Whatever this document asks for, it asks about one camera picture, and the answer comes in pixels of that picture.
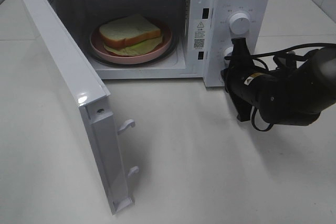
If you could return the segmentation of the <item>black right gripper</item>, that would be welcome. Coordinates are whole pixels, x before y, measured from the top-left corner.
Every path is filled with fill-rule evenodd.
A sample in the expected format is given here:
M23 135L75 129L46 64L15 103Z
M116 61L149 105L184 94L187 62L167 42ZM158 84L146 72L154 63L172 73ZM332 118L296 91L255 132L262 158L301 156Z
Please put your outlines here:
M246 38L232 39L233 52L224 70L225 88L237 110L240 122L251 120L254 103L265 102L265 68L255 65Z

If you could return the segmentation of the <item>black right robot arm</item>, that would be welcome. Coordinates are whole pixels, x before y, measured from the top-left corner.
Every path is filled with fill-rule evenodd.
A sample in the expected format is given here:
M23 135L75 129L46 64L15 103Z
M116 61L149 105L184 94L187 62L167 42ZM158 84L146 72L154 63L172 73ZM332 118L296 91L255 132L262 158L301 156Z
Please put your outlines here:
M273 125L308 126L335 104L335 44L310 43L251 55L245 38L232 39L221 71L241 122L256 114Z

